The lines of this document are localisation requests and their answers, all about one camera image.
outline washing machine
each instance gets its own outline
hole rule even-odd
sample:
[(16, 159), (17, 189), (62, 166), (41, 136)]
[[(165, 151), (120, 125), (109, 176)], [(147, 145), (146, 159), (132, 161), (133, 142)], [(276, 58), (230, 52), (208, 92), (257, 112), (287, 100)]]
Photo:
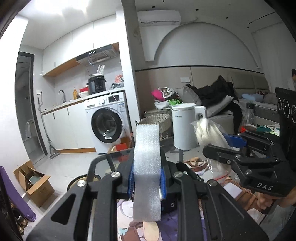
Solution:
[(107, 153), (120, 144), (121, 137), (131, 137), (124, 92), (108, 94), (84, 101), (86, 118), (98, 154)]

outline foam pad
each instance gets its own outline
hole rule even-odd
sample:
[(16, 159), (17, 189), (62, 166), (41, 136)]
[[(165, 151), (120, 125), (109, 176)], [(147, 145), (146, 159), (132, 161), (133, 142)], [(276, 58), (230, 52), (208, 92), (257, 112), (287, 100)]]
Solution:
[(137, 222), (160, 220), (160, 172), (159, 125), (138, 125), (133, 170), (133, 218)]

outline white cabinet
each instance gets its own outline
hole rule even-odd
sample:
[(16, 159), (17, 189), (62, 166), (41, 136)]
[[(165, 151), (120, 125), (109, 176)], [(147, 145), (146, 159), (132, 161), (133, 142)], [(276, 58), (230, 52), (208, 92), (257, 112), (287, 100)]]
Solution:
[(55, 59), (54, 59), (54, 46), (53, 44), (49, 45), (43, 50), (43, 64), (42, 64), (42, 74), (45, 75), (49, 71), (55, 68)]
[(74, 57), (94, 49), (93, 22), (73, 30), (72, 49)]
[(94, 49), (117, 43), (118, 33), (115, 15), (94, 21)]
[(68, 107), (69, 119), (78, 148), (91, 148), (94, 144), (91, 139), (87, 122), (84, 103), (71, 105)]
[(43, 75), (83, 53), (119, 40), (116, 15), (85, 24), (54, 41), (43, 51)]
[(75, 57), (72, 53), (72, 35), (70, 32), (44, 49), (43, 75)]
[(43, 119), (56, 149), (94, 147), (83, 102), (48, 113)]
[(43, 120), (44, 120), (44, 124), (45, 124), (45, 128), (46, 128), (46, 132), (49, 136), (49, 138), (52, 141), (53, 146), (55, 146), (55, 136), (54, 136), (54, 114), (53, 113), (49, 113), (47, 115), (43, 116)]
[(76, 57), (72, 53), (72, 38), (73, 32), (70, 32), (54, 42), (54, 55), (56, 58), (56, 67)]

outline upper cabinet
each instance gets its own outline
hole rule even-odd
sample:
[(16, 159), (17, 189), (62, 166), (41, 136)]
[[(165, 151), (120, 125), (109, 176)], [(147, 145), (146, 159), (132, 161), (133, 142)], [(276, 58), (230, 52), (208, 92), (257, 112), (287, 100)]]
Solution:
[(116, 15), (85, 24), (59, 38), (43, 51), (43, 75), (57, 76), (79, 63), (75, 57), (118, 42)]
[(93, 22), (73, 30), (73, 57), (94, 49)]
[(94, 21), (94, 49), (117, 43), (118, 31), (116, 25), (116, 16), (111, 15)]
[(72, 36), (73, 32), (67, 33), (44, 49), (43, 75), (73, 58)]

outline black metal bracket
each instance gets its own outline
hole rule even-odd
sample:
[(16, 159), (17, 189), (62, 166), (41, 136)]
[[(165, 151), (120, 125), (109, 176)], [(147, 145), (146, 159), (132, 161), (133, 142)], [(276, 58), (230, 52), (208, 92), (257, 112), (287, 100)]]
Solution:
[[(27, 237), (28, 241), (86, 241), (90, 222), (93, 222), (92, 240), (117, 240), (116, 200), (130, 197), (133, 149), (128, 161), (119, 164), (100, 181), (92, 181), (97, 163), (108, 160), (118, 153), (96, 158), (90, 166), (87, 182), (72, 187), (43, 217)], [(177, 200), (178, 241), (203, 241), (202, 219), (199, 209), (201, 200), (207, 240), (260, 240), (267, 241), (264, 231), (247, 212), (215, 181), (204, 183), (184, 163), (167, 162), (161, 152), (162, 168), (165, 173), (167, 198), (162, 207)]]
[(257, 133), (241, 133), (247, 148), (266, 155), (266, 158), (246, 156), (244, 153), (207, 145), (203, 154), (207, 158), (231, 165), (244, 188), (271, 196), (285, 197), (296, 186), (296, 175), (291, 170), (281, 146)]

